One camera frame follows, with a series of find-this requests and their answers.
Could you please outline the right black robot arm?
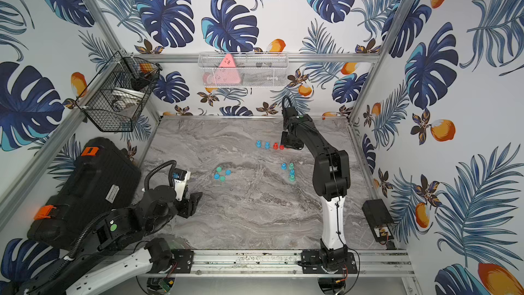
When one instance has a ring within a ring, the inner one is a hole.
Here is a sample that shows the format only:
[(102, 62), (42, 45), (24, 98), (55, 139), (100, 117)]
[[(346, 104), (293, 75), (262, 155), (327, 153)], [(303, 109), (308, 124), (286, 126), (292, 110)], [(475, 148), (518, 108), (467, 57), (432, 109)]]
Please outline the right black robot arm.
[(351, 186), (349, 155), (328, 143), (309, 115), (300, 115), (288, 96), (281, 102), (283, 131), (281, 146), (307, 148), (314, 158), (312, 186), (322, 204), (323, 231), (319, 260), (326, 273), (358, 272), (354, 252), (344, 234), (345, 198)]

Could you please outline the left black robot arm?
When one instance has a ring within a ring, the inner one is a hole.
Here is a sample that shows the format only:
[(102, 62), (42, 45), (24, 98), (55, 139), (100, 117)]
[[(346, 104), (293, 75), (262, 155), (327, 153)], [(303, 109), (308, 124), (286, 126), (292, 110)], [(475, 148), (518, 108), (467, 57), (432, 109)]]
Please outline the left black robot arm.
[(1, 261), (2, 294), (101, 294), (143, 273), (179, 266), (167, 241), (148, 239), (175, 217), (191, 217), (203, 196), (188, 194), (190, 172), (167, 161), (148, 173), (139, 202), (94, 217), (65, 255), (33, 240), (14, 239)]

